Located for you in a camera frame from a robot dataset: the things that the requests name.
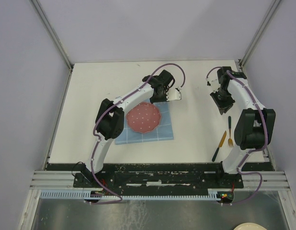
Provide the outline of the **green handled gold knife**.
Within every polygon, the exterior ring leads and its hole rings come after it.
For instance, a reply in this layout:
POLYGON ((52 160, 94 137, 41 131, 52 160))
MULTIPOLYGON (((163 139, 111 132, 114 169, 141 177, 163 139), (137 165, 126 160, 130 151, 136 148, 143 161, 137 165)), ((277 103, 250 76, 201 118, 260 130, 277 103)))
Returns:
POLYGON ((217 147, 217 149, 216 149, 216 151, 215 151, 215 153, 214 153, 214 155, 212 157, 212 162, 215 162, 215 160, 217 158, 217 155, 218 155, 218 152, 219 152, 219 149, 223 146, 224 141, 226 139, 226 136, 227 136, 227 132, 225 131, 222 138, 221 138, 221 140, 220 140, 220 142, 219 142, 219 144, 218 144, 218 147, 217 147))

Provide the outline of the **green handled gold fork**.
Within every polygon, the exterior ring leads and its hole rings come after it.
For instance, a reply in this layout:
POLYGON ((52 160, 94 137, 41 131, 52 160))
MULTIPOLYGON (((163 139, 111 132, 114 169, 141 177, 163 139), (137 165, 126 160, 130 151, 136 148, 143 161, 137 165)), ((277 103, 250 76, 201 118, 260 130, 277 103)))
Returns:
POLYGON ((232 124, 232 118, 231 116, 228 117, 228 128, 229 128, 229 138, 228 138, 228 145, 232 148, 234 147, 233 140, 231 138, 231 124, 232 124))

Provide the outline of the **pink dotted plate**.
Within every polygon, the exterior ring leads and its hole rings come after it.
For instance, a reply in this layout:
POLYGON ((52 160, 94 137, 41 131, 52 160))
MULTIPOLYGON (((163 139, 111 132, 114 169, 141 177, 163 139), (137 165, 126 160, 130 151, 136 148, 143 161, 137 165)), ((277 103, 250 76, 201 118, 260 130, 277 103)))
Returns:
POLYGON ((154 104, 141 102, 127 113, 126 122, 134 132, 145 134, 156 129, 161 118, 161 113, 154 104))

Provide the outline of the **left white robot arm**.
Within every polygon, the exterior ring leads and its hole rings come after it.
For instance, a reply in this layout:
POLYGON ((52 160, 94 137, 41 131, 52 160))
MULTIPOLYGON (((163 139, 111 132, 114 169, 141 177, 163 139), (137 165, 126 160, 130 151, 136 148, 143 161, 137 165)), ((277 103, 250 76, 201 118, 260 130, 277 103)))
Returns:
POLYGON ((91 187, 100 183, 101 176, 98 172, 103 168, 112 141, 123 132, 125 115, 145 100, 152 103, 166 102, 167 92, 174 83, 172 74, 163 70, 159 75, 144 77, 143 84, 126 95, 113 101, 106 98, 101 102, 93 128, 96 145, 92 156, 81 170, 85 183, 91 187))

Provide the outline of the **blue checked cloth placemat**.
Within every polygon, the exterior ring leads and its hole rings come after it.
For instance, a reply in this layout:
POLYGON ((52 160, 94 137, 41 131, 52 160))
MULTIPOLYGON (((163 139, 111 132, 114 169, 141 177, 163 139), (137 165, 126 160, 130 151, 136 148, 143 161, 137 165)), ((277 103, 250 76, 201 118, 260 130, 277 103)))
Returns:
POLYGON ((173 140, 174 134, 171 124, 171 115, 169 110, 169 103, 155 103, 153 104, 160 112, 160 123, 154 126, 152 131, 147 133, 139 133, 134 131, 125 119, 124 130, 118 138, 115 139, 116 145, 133 144, 141 142, 173 140))

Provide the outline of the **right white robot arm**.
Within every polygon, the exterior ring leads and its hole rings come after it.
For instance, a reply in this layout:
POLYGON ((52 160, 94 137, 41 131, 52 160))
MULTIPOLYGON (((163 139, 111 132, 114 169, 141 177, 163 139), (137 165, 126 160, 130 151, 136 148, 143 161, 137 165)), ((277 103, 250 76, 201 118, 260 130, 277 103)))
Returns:
POLYGON ((231 174, 241 173, 247 159, 255 152, 264 151, 270 144, 276 113, 259 102, 243 72, 226 66, 215 69, 219 86, 213 88, 210 95, 220 114, 227 113, 234 104, 241 109, 234 130, 235 146, 221 162, 222 171, 214 176, 219 187, 226 187, 232 182, 231 174))

